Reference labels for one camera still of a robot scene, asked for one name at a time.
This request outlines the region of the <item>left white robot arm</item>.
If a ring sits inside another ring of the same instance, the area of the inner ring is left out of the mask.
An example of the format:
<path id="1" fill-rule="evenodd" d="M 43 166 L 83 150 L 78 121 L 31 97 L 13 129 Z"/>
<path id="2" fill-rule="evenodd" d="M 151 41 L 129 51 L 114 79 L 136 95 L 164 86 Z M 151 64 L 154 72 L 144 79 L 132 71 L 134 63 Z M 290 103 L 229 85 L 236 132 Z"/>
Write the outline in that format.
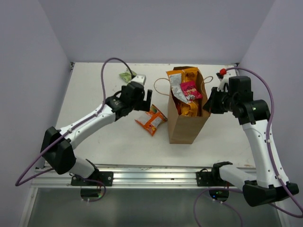
<path id="1" fill-rule="evenodd" d="M 51 168 L 59 175 L 69 173 L 81 177 L 92 186 L 98 181 L 99 171 L 88 159 L 74 155 L 74 150 L 89 136 L 127 116 L 131 111 L 149 111 L 152 90 L 144 90 L 137 82 L 122 86 L 113 96 L 106 98 L 98 109 L 68 126 L 46 130 L 41 154 Z"/>

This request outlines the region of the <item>small pink snack packet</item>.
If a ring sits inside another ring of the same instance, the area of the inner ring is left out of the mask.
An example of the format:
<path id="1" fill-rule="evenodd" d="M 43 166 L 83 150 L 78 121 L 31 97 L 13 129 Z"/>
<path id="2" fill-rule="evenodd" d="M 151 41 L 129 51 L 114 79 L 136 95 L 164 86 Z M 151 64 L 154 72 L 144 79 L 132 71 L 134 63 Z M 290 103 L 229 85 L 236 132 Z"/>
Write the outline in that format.
<path id="1" fill-rule="evenodd" d="M 202 94 L 198 92 L 194 81 L 183 82 L 180 88 L 188 101 L 202 99 Z"/>

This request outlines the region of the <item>small orange snack packet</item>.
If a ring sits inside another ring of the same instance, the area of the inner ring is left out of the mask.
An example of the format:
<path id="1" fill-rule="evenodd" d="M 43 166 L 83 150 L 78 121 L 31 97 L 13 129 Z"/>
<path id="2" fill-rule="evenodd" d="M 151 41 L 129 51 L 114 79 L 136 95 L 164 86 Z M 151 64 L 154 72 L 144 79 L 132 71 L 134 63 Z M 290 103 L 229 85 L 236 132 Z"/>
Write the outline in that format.
<path id="1" fill-rule="evenodd" d="M 158 127 L 167 121 L 167 117 L 154 104 L 151 105 L 148 112 L 144 112 L 138 119 L 135 119 L 135 122 L 152 136 Z"/>

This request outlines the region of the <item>brown paper bag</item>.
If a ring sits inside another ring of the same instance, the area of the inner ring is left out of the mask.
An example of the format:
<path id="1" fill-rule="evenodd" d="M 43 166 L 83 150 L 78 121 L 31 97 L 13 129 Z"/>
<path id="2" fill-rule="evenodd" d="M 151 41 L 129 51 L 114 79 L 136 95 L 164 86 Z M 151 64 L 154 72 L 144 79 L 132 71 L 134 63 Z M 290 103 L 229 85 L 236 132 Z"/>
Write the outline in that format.
<path id="1" fill-rule="evenodd" d="M 173 70 L 181 70 L 186 68 L 190 68 L 190 66 L 175 67 Z M 200 71 L 196 85 L 198 91 L 203 95 L 202 100 L 199 102 L 200 115 L 197 117 L 187 117 L 178 114 L 176 104 L 172 96 L 171 87 L 169 93 L 166 94 L 166 96 L 169 97 L 168 132 L 169 142 L 171 144 L 192 144 L 210 116 L 209 112 L 203 110 L 203 105 L 208 101 L 208 97 L 205 90 L 205 79 Z"/>

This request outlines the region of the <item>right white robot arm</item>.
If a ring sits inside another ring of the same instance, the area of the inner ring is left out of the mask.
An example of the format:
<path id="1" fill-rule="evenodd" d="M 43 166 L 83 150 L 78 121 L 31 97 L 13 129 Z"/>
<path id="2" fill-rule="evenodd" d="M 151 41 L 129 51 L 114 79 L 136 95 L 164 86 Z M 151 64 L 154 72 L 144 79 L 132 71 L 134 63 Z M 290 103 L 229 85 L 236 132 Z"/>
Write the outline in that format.
<path id="1" fill-rule="evenodd" d="M 212 114 L 232 112 L 245 132 L 256 167 L 256 176 L 236 168 L 231 162 L 213 165 L 211 180 L 215 185 L 231 183 L 243 192 L 246 202 L 256 207 L 289 198 L 299 193 L 298 185 L 285 174 L 271 131 L 270 111 L 264 100 L 254 100 L 247 76 L 218 76 L 203 109 Z"/>

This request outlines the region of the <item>tall orange snack bag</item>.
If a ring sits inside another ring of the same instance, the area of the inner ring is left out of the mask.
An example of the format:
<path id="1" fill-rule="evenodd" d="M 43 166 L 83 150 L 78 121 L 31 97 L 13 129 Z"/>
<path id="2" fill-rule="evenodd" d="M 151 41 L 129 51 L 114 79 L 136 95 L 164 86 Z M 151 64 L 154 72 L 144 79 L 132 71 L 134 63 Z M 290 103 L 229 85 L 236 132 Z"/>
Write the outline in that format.
<path id="1" fill-rule="evenodd" d="M 170 70 L 166 73 L 178 114 L 187 117 L 199 116 L 199 102 L 203 98 L 196 85 L 199 69 L 190 67 L 181 70 Z"/>

